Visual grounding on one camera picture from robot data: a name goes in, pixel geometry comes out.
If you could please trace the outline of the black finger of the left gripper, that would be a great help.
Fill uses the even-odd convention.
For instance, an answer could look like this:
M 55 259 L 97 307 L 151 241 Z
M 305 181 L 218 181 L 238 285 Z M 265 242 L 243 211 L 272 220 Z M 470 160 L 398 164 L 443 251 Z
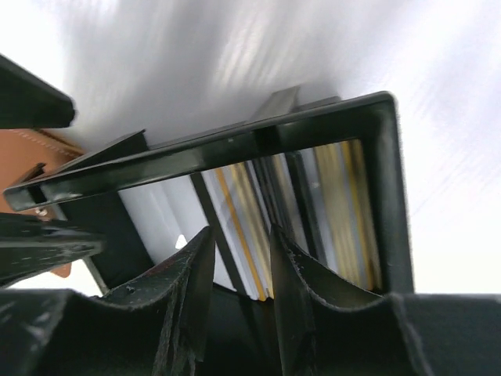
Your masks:
M 1 58 L 1 189 L 53 172 L 83 153 L 56 136 L 75 117 L 71 98 L 5 56 Z M 70 264 L 99 254 L 102 235 L 58 220 L 42 204 L 19 213 L 1 199 L 1 284 L 52 271 L 68 276 Z

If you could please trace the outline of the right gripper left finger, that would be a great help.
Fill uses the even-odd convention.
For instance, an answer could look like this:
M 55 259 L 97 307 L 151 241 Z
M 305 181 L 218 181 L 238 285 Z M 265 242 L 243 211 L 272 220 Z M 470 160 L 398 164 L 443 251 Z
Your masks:
M 173 256 L 108 292 L 105 301 L 163 317 L 153 375 L 194 375 L 204 361 L 215 239 L 204 227 Z

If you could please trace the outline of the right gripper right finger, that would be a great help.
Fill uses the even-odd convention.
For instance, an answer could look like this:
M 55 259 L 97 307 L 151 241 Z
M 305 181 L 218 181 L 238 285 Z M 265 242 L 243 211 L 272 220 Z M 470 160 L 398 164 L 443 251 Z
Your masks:
M 326 300 L 312 290 L 302 273 L 323 276 L 325 287 L 333 288 L 334 308 L 353 310 L 380 296 L 338 276 L 306 254 L 284 230 L 273 224 L 270 255 L 274 310 L 279 354 L 284 375 L 317 375 L 316 327 L 312 303 Z

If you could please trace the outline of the brown leather card holder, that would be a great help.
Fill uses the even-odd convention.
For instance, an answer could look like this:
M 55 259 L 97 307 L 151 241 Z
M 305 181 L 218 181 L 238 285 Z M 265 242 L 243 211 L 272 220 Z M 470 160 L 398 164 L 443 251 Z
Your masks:
M 50 131 L 1 130 L 1 191 L 52 172 L 84 151 Z M 43 273 L 96 250 L 99 238 L 56 218 L 52 208 L 14 212 L 1 197 L 1 286 Z

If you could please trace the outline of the credit cards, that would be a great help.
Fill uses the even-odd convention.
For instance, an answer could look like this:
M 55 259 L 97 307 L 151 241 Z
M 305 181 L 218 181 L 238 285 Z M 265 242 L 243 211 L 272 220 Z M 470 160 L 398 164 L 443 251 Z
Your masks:
M 120 197 L 156 263 L 211 226 L 218 237 L 215 283 L 253 300 L 274 295 L 273 223 L 349 282 L 369 291 L 383 287 L 358 140 L 138 186 Z

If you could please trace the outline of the black card rack box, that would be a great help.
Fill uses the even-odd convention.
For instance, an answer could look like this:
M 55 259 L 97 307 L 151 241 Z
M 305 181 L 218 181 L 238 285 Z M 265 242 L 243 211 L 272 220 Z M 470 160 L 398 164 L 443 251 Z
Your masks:
M 17 212 L 202 172 L 256 157 L 359 139 L 365 152 L 370 203 L 384 290 L 414 290 L 395 98 L 375 92 L 301 105 L 289 114 L 235 123 L 109 161 L 64 167 L 5 189 Z

